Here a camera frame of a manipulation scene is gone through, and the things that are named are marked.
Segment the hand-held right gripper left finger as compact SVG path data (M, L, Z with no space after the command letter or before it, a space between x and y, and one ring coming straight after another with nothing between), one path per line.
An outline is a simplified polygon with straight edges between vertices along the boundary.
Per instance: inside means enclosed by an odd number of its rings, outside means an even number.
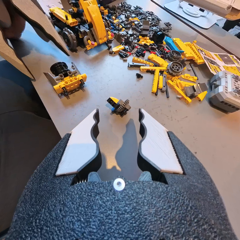
M88 176L90 172L100 169L102 156L97 140L99 121L99 109L95 109L70 132L56 176L75 173Z

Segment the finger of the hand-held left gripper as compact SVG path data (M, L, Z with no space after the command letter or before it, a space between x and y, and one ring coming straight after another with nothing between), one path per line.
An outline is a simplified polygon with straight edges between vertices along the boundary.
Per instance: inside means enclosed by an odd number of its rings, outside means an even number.
M62 52L67 56L70 55L66 44L55 30L48 15L44 12L38 1L36 0L12 0L16 11L23 17L32 27L37 28L43 35L51 40Z
M14 49L8 44L8 41L4 38L3 32L0 29L0 56L12 64L15 68L21 71L26 76L30 77L33 81L36 81L35 77L29 71L25 63L21 58L18 58Z

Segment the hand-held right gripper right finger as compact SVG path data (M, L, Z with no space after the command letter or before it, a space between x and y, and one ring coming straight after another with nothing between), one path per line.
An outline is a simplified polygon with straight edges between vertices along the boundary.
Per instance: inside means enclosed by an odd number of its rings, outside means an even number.
M172 145L168 130L143 108L139 109L139 154L157 171L182 174L183 169Z

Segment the grey gear toy assembly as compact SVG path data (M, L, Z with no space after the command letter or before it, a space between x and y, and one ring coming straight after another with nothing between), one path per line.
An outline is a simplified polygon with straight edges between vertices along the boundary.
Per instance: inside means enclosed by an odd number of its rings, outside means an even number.
M131 106L129 105L129 99L123 101L121 99L109 97L107 102L112 106L111 111L120 116L124 116L131 109Z

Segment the yellow toy wheel assembly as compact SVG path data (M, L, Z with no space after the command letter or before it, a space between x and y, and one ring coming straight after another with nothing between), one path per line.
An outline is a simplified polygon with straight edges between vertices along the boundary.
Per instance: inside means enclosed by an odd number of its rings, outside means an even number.
M87 75L81 74L73 62L71 68L70 70L65 62L56 62L50 67L51 74L44 72L60 99L64 97L69 99L71 94L84 89L87 81Z

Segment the person in grey shirt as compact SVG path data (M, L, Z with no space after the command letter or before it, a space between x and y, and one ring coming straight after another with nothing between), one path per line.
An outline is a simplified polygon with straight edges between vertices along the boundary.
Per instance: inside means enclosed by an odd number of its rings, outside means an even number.
M27 111L0 115L0 232L9 228L28 180L60 140L49 119Z

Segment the yellow toy vehicle model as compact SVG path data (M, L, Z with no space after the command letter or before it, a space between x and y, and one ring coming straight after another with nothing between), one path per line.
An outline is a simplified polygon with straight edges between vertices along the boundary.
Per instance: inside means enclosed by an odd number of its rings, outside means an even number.
M76 51L78 46L90 50L113 39L110 22L102 16L108 11L96 0L68 0L68 4L71 9L52 7L49 14L70 50Z

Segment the grey toy sprocket wheel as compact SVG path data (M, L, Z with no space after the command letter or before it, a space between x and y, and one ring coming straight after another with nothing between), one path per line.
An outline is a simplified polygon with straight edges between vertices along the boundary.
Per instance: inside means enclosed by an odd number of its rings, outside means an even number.
M177 51L177 50L171 50L168 54L168 57L167 59L170 61L170 62L181 62L182 60L182 54Z
M185 66L185 64L181 64L178 61L173 61L167 65L166 69L169 75L177 77L182 74Z

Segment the grey toy battery box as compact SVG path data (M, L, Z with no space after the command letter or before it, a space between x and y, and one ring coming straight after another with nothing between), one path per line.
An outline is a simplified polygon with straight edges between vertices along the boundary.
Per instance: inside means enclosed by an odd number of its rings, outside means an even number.
M227 70L209 79L208 100L212 107L233 113L240 110L240 77Z

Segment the pile of loose toy parts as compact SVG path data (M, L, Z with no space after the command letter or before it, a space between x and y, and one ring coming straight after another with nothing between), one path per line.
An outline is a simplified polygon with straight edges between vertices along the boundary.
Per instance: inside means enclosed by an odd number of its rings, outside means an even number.
M154 12L144 11L140 6L132 7L127 2L101 7L108 11L107 15L102 13L102 16L110 22L113 39L119 43L115 47L112 47L111 43L107 45L109 54L118 54L125 62L128 61L128 57L132 57L128 68L137 68L140 72L153 74L153 94L157 96L158 91L161 91L169 98L169 87L177 94L176 97L186 104L191 103L194 98L198 101L204 100L208 87L206 83L197 82L199 78L193 64L187 63L194 60L182 56L180 63L186 65L184 71L180 76L171 76L167 72L167 65L171 63L167 59L170 47L165 41L158 45L152 41L152 35L158 29L171 38L170 22L164 22L161 26L161 19Z

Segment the yellow perforated toy panel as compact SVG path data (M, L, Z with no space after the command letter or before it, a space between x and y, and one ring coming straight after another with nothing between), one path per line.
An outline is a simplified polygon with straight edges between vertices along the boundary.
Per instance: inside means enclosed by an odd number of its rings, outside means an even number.
M177 46L179 50L182 50L182 56L187 60L194 60L195 63L204 64L205 60L203 59L202 55L198 51L196 47L196 40L191 42L183 42L179 38L173 38L174 44Z

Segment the yellow sticker sheet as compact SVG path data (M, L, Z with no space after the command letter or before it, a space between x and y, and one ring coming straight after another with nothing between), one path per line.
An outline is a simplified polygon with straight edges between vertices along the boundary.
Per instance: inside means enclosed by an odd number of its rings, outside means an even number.
M216 74L226 70L240 76L240 60L235 55L209 52L196 45L196 41L193 42L193 46L202 56L211 73Z

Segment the blue toy separator tool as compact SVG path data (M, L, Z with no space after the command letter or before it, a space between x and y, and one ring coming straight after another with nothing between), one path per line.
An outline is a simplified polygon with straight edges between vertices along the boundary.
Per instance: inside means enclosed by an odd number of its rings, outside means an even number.
M170 37L166 36L164 38L164 41L165 41L166 45L170 47L171 50L176 50L176 51L179 51L180 53L184 52L183 50L179 50L177 48L177 46L174 44L173 40Z

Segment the black toy wheel hub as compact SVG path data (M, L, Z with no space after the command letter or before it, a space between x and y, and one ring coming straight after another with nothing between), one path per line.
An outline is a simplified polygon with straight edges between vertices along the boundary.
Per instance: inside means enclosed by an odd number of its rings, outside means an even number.
M156 45L162 44L163 41L164 41L165 36L166 36L166 34L165 34L162 30L158 29L158 30L156 30L156 31L153 33L153 35L152 35L152 41L153 41Z

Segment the silver stand base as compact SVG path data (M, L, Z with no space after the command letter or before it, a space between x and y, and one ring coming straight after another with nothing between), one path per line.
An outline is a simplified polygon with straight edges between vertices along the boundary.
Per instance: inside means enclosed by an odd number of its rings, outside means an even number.
M164 8L204 29L209 29L217 20L222 19L222 17L212 12L185 1L175 0L166 3Z

